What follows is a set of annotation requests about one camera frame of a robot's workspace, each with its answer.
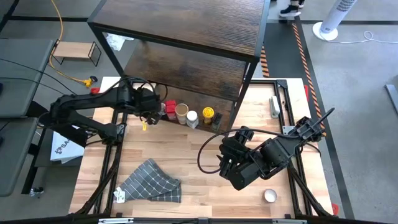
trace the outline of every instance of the concrete floor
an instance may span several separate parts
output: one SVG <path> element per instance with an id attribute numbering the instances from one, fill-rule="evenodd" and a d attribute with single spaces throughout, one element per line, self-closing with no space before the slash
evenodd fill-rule
<path id="1" fill-rule="evenodd" d="M 2 0 L 0 14 L 7 11 L 4 8 L 8 8 L 11 2 Z M 99 0 L 55 2 L 62 16 L 88 17 Z M 288 0 L 273 2 L 269 18 L 278 19 L 278 11 L 288 3 Z M 307 0 L 301 19 L 322 20 L 332 4 L 333 1 Z M 346 16 L 346 20 L 395 21 L 398 20 L 394 10 L 397 8 L 398 2 L 395 1 L 379 0 L 375 5 L 372 0 L 360 0 Z M 48 0 L 21 0 L 14 15 L 56 16 L 56 13 Z M 95 40 L 85 23 L 66 22 L 64 26 L 64 40 Z M 340 26 L 339 40 L 362 39 L 363 31 L 371 30 L 375 38 L 398 41 L 396 27 Z M 304 25 L 303 28 L 325 108 L 336 108 L 329 123 L 355 217 L 360 220 L 397 223 L 398 176 L 394 172 L 397 167 L 394 162 L 398 159 L 395 150 L 398 117 L 383 86 L 386 83 L 398 84 L 398 45 L 375 42 L 331 44 L 313 38 L 310 25 Z M 0 38 L 57 39 L 59 32 L 58 22 L 10 21 L 0 33 Z M 125 42 L 122 51 L 116 53 L 122 65 L 127 63 L 133 49 L 134 42 Z M 100 80 L 103 76 L 117 76 L 105 54 L 98 67 L 94 67 L 91 62 L 76 61 L 65 61 L 57 67 L 78 78 L 95 75 Z M 47 67 L 46 72 L 59 78 L 73 91 L 87 93 L 85 87 L 60 77 L 51 68 Z M 46 77 L 43 77 L 42 82 L 56 86 Z M 35 99 L 48 107 L 56 97 L 50 90 L 39 87 Z M 82 113 L 90 116 L 92 112 L 87 110 Z M 322 161 L 332 202 L 340 204 L 327 148 L 321 143 L 320 149 L 323 151 Z M 0 210 L 6 211 L 0 213 L 0 220 L 48 217 L 68 212 L 78 167 L 39 169 L 35 185 L 44 185 L 46 192 L 40 199 L 36 199 L 19 194 L 30 159 L 28 156 L 13 195 L 0 198 Z"/>

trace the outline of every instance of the checkered cloth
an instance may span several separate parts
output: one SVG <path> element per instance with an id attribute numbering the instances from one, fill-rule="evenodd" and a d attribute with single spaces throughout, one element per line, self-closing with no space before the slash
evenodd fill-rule
<path id="1" fill-rule="evenodd" d="M 120 188 L 126 192 L 126 201 L 148 199 L 181 203 L 181 181 L 165 174 L 153 159 L 141 164 Z"/>

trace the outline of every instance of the gray table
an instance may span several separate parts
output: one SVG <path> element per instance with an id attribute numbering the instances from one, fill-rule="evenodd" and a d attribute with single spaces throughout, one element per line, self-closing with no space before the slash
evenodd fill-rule
<path id="1" fill-rule="evenodd" d="M 0 58 L 44 71 L 53 47 L 52 40 L 0 39 Z M 8 80 L 1 77 L 27 78 L 39 82 L 40 72 L 0 60 L 0 118 L 25 116 L 38 84 L 27 80 Z"/>
<path id="2" fill-rule="evenodd" d="M 0 132 L 4 138 L 0 145 L 0 197 L 8 196 L 14 190 L 35 134 L 36 120 L 37 118 L 0 119 L 0 128 L 10 121 Z"/>

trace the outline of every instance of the yellow cable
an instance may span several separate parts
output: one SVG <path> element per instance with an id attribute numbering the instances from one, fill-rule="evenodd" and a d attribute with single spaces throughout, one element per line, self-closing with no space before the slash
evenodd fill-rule
<path id="1" fill-rule="evenodd" d="M 61 17 L 60 11 L 58 10 L 58 7 L 57 7 L 57 5 L 55 4 L 55 2 L 54 2 L 53 0 L 51 0 L 51 3 L 53 4 L 53 6 L 54 6 L 54 8 L 55 8 L 55 10 L 56 10 L 56 12 L 57 12 L 57 14 L 58 14 L 58 17 L 59 17 L 59 19 L 60 19 L 60 23 L 61 23 L 61 33 L 60 33 L 60 37 L 59 37 L 58 39 L 59 39 L 59 41 L 61 41 L 61 40 L 62 40 L 62 36 L 63 36 L 63 22 L 62 22 L 62 17 Z M 71 80 L 74 80 L 74 81 L 76 81 L 76 82 L 80 82 L 80 83 L 86 85 L 87 87 L 90 87 L 90 86 L 91 86 L 91 80 L 80 80 L 80 79 L 77 79 L 77 78 L 70 77 L 70 76 L 68 76 L 68 75 L 66 75 L 66 74 L 64 74 L 64 73 L 62 73 L 62 72 L 60 72 L 60 71 L 58 71 L 58 70 L 54 67 L 54 65 L 52 64 L 52 55 L 53 55 L 54 51 L 55 51 L 55 48 L 54 48 L 54 49 L 52 50 L 52 52 L 51 52 L 51 57 L 50 57 L 49 63 L 50 63 L 50 66 L 51 66 L 58 74 L 62 75 L 63 77 L 66 77 L 66 78 L 69 78 L 69 79 L 71 79 Z"/>

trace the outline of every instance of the sneaker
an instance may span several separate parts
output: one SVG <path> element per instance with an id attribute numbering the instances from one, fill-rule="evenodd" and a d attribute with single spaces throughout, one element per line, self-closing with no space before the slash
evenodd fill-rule
<path id="1" fill-rule="evenodd" d="M 292 6 L 292 5 L 289 5 L 286 9 L 281 10 L 279 12 L 279 16 L 281 17 L 295 17 L 300 14 L 301 12 L 299 12 L 299 6 Z"/>

